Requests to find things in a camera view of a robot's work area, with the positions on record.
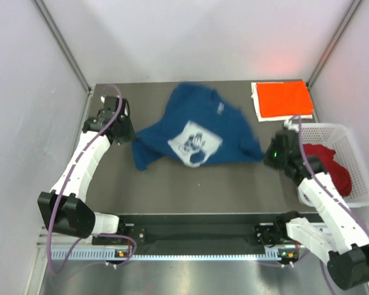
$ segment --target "plastic basket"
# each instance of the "plastic basket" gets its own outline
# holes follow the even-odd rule
[[[339,124],[302,124],[303,143],[322,144],[336,151],[334,160],[346,168],[351,177],[351,194],[344,201],[351,208],[369,206],[369,177],[361,162],[360,153],[349,130]],[[298,190],[300,202],[313,207],[311,201]]]

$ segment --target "white wall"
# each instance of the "white wall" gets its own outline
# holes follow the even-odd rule
[[[90,84],[308,79],[351,0],[45,0]]]
[[[311,93],[321,121],[352,130],[369,171],[369,0],[363,2]],[[369,224],[369,208],[358,213]]]
[[[21,294],[86,94],[31,1],[0,1],[0,294]]]

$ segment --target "blue t-shirt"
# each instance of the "blue t-shirt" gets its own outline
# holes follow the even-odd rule
[[[259,162],[263,153],[242,112],[206,86],[180,83],[161,120],[132,143],[139,170],[167,155],[186,166]]]

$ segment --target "table surface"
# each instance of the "table surface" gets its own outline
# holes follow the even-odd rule
[[[282,121],[258,122],[251,81],[205,82],[242,108],[261,148],[266,151]],[[117,84],[131,108],[135,131],[157,122],[176,82]],[[103,107],[104,84],[95,88],[89,115]],[[113,89],[106,90],[114,95]],[[300,204],[291,179],[262,163],[235,163],[189,168],[164,157],[146,171],[135,168],[130,143],[111,146],[103,156],[87,193],[94,211],[125,214],[314,212]]]

